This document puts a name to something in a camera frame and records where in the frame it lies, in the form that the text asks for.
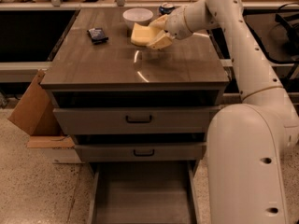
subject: can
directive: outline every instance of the can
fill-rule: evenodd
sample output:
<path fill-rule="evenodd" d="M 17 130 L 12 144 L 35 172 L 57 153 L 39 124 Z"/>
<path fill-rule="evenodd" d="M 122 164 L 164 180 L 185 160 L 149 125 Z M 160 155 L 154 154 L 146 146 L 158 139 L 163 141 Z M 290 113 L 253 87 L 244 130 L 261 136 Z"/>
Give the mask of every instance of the can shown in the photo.
<path fill-rule="evenodd" d="M 159 6 L 159 14 L 165 15 L 165 14 L 170 14 L 175 8 L 175 6 L 172 3 L 162 3 Z"/>

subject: white robotic arm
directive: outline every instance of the white robotic arm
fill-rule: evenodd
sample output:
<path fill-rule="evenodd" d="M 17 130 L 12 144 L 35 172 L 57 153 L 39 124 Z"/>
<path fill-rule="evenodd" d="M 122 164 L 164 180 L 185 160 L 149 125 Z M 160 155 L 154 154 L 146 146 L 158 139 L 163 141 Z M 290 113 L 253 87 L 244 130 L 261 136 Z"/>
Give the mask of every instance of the white robotic arm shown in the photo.
<path fill-rule="evenodd" d="M 172 39 L 220 26 L 243 104 L 223 108 L 208 129 L 212 223 L 289 224 L 280 155 L 298 142 L 299 118 L 242 12 L 240 0 L 180 7 L 149 25 L 161 32 L 147 46 L 162 49 Z"/>

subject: white bowl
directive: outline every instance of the white bowl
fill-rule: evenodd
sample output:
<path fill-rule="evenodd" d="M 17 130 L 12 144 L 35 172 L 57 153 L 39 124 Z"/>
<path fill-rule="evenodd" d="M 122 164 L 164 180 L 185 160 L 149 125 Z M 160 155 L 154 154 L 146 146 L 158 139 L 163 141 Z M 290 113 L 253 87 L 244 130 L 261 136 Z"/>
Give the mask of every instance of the white bowl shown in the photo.
<path fill-rule="evenodd" d="M 149 25 L 153 14 L 145 8 L 132 8 L 123 12 L 122 16 L 128 28 L 133 29 L 135 22 L 142 26 Z"/>

